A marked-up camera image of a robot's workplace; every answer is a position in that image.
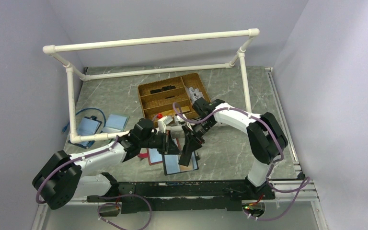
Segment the blue card left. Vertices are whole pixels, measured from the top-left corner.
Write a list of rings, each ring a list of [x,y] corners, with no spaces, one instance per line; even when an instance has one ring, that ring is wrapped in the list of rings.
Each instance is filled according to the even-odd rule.
[[[102,121],[97,120],[96,116],[84,117],[77,127],[77,134],[80,136],[91,136],[97,133]],[[88,149],[94,144],[94,140],[73,143],[80,148]]]

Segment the red framed card holder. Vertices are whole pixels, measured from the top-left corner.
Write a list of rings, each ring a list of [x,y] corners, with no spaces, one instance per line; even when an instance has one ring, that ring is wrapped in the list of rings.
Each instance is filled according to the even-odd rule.
[[[162,163],[162,155],[156,149],[146,149],[146,152],[142,151],[139,158],[147,158],[149,165],[155,165]]]

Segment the brown woven divided tray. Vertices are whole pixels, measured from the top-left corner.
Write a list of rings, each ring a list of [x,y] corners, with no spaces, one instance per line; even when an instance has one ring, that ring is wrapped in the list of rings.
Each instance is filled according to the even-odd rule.
[[[158,89],[163,86],[173,85],[176,89],[165,92],[150,94],[150,90]],[[173,77],[165,80],[159,80],[151,83],[146,83],[138,86],[138,97],[142,107],[143,116],[154,121],[154,126],[157,127],[157,114],[172,115],[173,103],[178,103],[181,107],[189,106],[191,111],[185,113],[189,119],[198,117],[198,114],[192,108],[192,103],[187,95],[185,88],[198,88],[207,102],[210,102],[210,97],[201,81],[199,74],[190,73],[178,77]]]

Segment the white PVC pipe frame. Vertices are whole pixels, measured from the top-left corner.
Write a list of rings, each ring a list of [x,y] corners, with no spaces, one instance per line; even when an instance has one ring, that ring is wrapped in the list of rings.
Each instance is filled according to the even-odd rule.
[[[73,45],[48,45],[43,47],[43,52],[57,61],[59,61],[66,70],[67,74],[67,87],[68,87],[68,104],[69,104],[69,140],[71,143],[80,143],[85,141],[103,141],[114,139],[117,136],[121,136],[122,133],[100,133],[88,136],[82,136],[77,133],[76,125],[76,111],[75,111],[75,99],[74,99],[74,75],[77,75],[82,81],[109,79],[109,78],[120,78],[120,77],[130,77],[139,75],[150,75],[158,73],[169,73],[169,72],[180,72],[180,71],[190,71],[190,70],[204,70],[204,69],[223,69],[234,67],[236,61],[240,62],[241,67],[241,77],[242,85],[244,91],[244,99],[247,112],[251,112],[251,101],[249,93],[249,84],[246,73],[246,63],[245,63],[245,52],[250,45],[250,43],[260,34],[258,28],[251,28],[248,30],[238,30],[238,31],[226,31],[226,32],[213,32],[213,33],[200,33],[200,34],[184,34],[184,35],[171,35],[171,36],[160,36],[160,37],[150,37],[150,38],[138,38],[138,39],[128,39],[128,40],[117,40],[117,41],[105,41],[105,42],[93,42],[93,43],[83,43],[83,44],[73,44]],[[163,69],[150,69],[150,70],[137,70],[128,72],[118,72],[110,74],[97,74],[97,75],[86,75],[68,60],[63,58],[61,52],[69,51],[82,51],[91,49],[101,49],[101,48],[115,48],[115,47],[125,47],[125,46],[139,46],[148,44],[161,44],[161,43],[171,43],[171,42],[183,42],[183,41],[194,41],[194,40],[207,40],[216,38],[229,38],[229,37],[240,37],[246,36],[247,41],[240,46],[237,50],[236,55],[231,61],[223,64],[211,64],[211,65],[198,65],[198,66],[185,66],[176,68],[163,68]]]

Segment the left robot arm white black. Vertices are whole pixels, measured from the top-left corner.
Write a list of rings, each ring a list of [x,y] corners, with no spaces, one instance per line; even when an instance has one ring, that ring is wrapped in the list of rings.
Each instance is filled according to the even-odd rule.
[[[106,201],[117,198],[119,189],[103,175],[90,174],[107,165],[118,165],[137,155],[144,148],[156,149],[162,155],[180,155],[171,132],[157,131],[151,120],[142,118],[134,127],[117,135],[111,143],[82,153],[54,153],[32,180],[35,201],[58,209],[78,195],[97,195]]]

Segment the black card in tray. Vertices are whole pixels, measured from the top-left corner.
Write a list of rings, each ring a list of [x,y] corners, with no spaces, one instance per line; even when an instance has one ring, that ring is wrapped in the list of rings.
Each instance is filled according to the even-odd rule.
[[[155,93],[165,92],[165,91],[173,90],[173,89],[176,89],[176,87],[175,87],[175,86],[173,86],[173,85],[163,86],[163,87],[158,88],[158,89],[150,90],[150,94],[155,94]]]

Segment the gold card in tray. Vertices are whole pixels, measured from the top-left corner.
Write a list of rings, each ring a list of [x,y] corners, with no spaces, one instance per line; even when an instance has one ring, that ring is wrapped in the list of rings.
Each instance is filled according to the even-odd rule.
[[[191,109],[189,108],[189,106],[181,107],[181,110],[182,110],[183,114],[189,113],[191,111]],[[179,108],[177,108],[176,110],[172,109],[172,113],[173,114],[177,114],[178,112],[180,112]]]

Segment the grey cards in tray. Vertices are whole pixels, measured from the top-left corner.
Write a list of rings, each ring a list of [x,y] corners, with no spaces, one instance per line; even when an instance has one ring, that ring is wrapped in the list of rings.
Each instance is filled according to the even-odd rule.
[[[198,88],[186,87],[185,90],[192,104],[199,98],[204,98],[203,93]]]

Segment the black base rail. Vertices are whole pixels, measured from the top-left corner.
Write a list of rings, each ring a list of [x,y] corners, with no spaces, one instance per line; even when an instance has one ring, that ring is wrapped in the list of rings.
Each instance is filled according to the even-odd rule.
[[[242,205],[257,200],[274,200],[267,185],[253,188],[245,179],[187,182],[119,183],[103,197],[90,195],[89,203],[118,202],[123,214],[142,211],[224,209],[241,211]]]

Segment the black credit card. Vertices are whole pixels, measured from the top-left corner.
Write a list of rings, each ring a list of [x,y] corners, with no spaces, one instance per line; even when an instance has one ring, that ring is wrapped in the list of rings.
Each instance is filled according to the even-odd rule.
[[[178,164],[181,166],[189,166],[194,148],[190,144],[185,144],[183,147],[182,154],[179,158]]]

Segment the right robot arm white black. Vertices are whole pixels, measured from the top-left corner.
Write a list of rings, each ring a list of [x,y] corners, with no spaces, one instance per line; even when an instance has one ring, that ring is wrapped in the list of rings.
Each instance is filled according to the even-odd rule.
[[[223,100],[216,99],[207,102],[204,98],[197,99],[193,109],[199,115],[199,120],[186,120],[182,126],[185,142],[179,165],[188,166],[193,152],[205,143],[203,135],[215,124],[223,123],[248,136],[254,161],[246,179],[245,193],[251,199],[258,198],[264,191],[268,177],[276,162],[283,160],[284,149],[288,140],[280,124],[272,113],[263,115],[246,112],[235,108]]]

